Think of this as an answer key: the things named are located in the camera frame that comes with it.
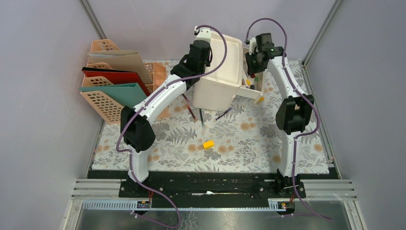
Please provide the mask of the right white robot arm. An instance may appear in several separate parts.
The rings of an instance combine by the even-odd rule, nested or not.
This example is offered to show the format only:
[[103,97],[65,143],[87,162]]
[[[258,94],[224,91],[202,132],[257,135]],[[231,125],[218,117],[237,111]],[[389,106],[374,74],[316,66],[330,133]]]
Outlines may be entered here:
[[277,169],[273,190],[278,196],[287,197],[295,193],[300,184],[296,158],[301,134],[310,122],[314,98],[307,95],[291,76],[288,60],[282,46],[275,46],[270,33],[246,39],[245,54],[248,75],[253,76],[267,70],[274,77],[282,96],[275,122],[281,131],[281,163]]

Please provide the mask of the white top drawer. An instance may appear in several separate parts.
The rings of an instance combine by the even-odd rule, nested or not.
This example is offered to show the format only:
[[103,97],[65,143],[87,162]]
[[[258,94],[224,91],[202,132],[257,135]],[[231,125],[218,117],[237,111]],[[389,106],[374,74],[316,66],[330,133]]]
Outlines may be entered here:
[[249,98],[253,100],[253,103],[263,101],[264,95],[264,76],[263,72],[254,74],[252,77],[248,74],[248,65],[246,62],[245,54],[248,52],[248,48],[243,48],[243,73],[242,73],[242,82],[243,84],[237,90],[236,95]]

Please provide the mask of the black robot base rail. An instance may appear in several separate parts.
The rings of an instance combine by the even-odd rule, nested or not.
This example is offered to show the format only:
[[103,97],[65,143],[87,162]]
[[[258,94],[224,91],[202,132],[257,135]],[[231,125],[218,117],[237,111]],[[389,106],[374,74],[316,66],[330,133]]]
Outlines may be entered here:
[[292,183],[278,177],[276,173],[150,172],[139,185],[126,171],[90,170],[87,176],[97,182],[117,182],[120,198],[145,198],[154,208],[172,207],[157,191],[178,208],[255,208],[265,207],[269,198],[296,198]]

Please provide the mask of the beige notebook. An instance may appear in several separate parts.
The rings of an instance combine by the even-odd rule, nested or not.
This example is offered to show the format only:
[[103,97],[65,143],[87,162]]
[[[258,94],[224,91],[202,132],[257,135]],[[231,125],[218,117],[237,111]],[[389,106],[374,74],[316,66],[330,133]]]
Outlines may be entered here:
[[152,84],[141,55],[136,50],[104,50],[87,53],[89,64],[106,63],[114,70],[136,72],[144,84]]

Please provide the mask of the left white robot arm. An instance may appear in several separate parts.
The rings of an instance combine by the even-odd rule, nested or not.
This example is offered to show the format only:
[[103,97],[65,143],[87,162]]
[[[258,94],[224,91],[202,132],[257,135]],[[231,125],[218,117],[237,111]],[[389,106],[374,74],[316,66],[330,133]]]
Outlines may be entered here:
[[151,190],[145,179],[149,176],[147,151],[156,138],[152,124],[173,100],[184,94],[200,78],[215,73],[225,61],[222,59],[211,71],[205,70],[213,60],[212,33],[219,35],[224,48],[227,48],[223,34],[216,28],[209,25],[195,27],[196,39],[190,45],[189,53],[174,66],[162,85],[137,105],[125,106],[121,110],[120,136],[116,150],[129,153],[128,178],[132,181],[130,191],[137,197],[142,197]]

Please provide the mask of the green capped white marker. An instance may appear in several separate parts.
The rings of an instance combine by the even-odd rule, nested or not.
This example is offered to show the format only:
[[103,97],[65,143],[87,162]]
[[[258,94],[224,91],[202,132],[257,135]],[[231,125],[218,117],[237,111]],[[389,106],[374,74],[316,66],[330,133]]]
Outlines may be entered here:
[[259,89],[259,78],[258,78],[258,76],[255,76],[253,85],[255,86],[255,90]]

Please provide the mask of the teal folder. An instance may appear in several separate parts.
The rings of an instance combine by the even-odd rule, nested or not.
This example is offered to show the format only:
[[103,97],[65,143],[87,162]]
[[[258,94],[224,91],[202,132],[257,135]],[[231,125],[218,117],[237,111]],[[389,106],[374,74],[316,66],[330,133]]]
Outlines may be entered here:
[[105,100],[103,100],[101,96],[93,95],[96,91],[102,92],[120,105],[128,107],[133,107],[147,98],[147,96],[137,83],[80,87],[79,90],[83,93],[91,94],[91,101],[94,104],[94,108],[96,108],[97,105],[102,105],[102,103],[105,102]]

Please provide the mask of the white three-drawer cabinet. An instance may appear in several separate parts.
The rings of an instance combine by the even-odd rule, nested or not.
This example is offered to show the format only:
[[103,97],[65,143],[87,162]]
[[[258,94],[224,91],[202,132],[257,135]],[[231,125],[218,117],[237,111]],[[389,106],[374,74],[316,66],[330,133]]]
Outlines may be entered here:
[[[242,85],[243,72],[243,46],[242,41],[224,35],[227,45],[227,55],[222,66],[214,73],[201,77],[195,83],[192,97],[192,105],[195,108],[225,111],[227,110]],[[210,67],[205,71],[215,69],[223,59],[224,43],[221,36],[208,29],[198,33],[196,39],[208,41],[212,48],[213,59]]]

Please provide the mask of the red ring binder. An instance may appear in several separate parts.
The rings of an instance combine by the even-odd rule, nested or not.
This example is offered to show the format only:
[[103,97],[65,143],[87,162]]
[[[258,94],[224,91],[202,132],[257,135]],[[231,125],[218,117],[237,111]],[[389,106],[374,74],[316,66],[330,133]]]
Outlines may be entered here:
[[150,95],[150,91],[136,72],[90,67],[83,67],[82,72],[85,74],[85,85],[88,87],[137,83],[146,96]]

